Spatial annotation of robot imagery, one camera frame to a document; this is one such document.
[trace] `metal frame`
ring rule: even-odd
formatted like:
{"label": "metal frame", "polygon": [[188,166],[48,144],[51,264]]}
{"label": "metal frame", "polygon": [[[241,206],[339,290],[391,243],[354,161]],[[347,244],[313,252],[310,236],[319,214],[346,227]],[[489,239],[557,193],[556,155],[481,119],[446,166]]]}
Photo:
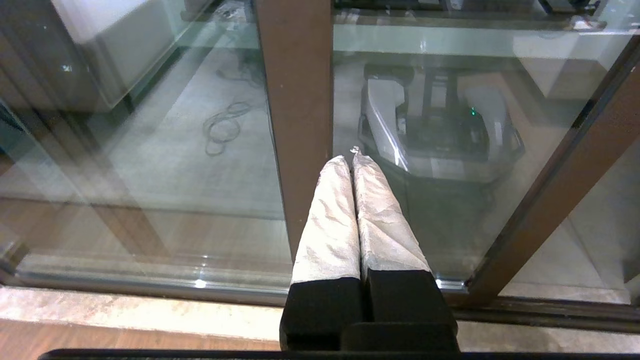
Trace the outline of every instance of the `metal frame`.
{"label": "metal frame", "polygon": [[452,306],[457,320],[640,333],[640,309],[629,305],[497,297],[485,306]]}
{"label": "metal frame", "polygon": [[291,258],[332,156],[331,0],[256,0]]}
{"label": "metal frame", "polygon": [[29,249],[21,241],[0,243],[0,284],[21,286],[15,277],[15,268],[26,256]]}
{"label": "metal frame", "polygon": [[258,306],[284,306],[287,294],[270,291],[240,290],[235,288],[185,288],[180,284],[125,282],[111,279],[73,278],[64,279],[43,274],[28,277],[12,277],[7,285],[61,290],[90,291],[92,293],[118,293],[149,297],[173,297],[176,299],[253,304]]}

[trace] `glass door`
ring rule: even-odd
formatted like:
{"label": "glass door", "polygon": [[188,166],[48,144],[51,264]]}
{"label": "glass door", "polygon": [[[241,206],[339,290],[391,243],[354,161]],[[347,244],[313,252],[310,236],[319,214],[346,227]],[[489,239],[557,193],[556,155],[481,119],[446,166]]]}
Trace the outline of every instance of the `glass door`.
{"label": "glass door", "polygon": [[639,6],[334,1],[333,153],[380,164],[443,289],[473,295],[496,259],[527,261],[501,252],[505,231],[615,92]]}
{"label": "glass door", "polygon": [[636,140],[500,294],[640,305],[639,174]]}
{"label": "glass door", "polygon": [[13,280],[280,303],[292,263],[253,2],[1,12]]}

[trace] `electrical cable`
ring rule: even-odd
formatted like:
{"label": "electrical cable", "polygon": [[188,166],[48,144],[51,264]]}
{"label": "electrical cable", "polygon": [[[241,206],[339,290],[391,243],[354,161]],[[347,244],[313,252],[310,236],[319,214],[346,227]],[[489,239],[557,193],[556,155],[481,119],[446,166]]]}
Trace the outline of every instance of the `electrical cable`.
{"label": "electrical cable", "polygon": [[[249,113],[252,110],[251,105],[246,101],[234,101],[227,106],[224,111],[221,111],[211,117],[209,117],[204,124],[202,124],[202,133],[207,139],[207,145],[205,145],[204,152],[209,157],[215,157],[225,152],[226,143],[235,140],[240,136],[242,131],[240,123],[236,118],[241,117]],[[218,151],[211,151],[211,144],[219,145]]]}

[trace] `black foam pad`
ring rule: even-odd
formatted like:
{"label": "black foam pad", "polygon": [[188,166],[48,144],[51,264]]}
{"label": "black foam pad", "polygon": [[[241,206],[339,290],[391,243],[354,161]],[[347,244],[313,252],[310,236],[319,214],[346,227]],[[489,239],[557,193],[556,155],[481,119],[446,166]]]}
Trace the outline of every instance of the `black foam pad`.
{"label": "black foam pad", "polygon": [[342,330],[363,320],[360,279],[299,282],[289,288],[280,321],[280,347],[339,350]]}
{"label": "black foam pad", "polygon": [[442,323],[458,333],[458,323],[428,271],[369,269],[365,298],[369,321]]}

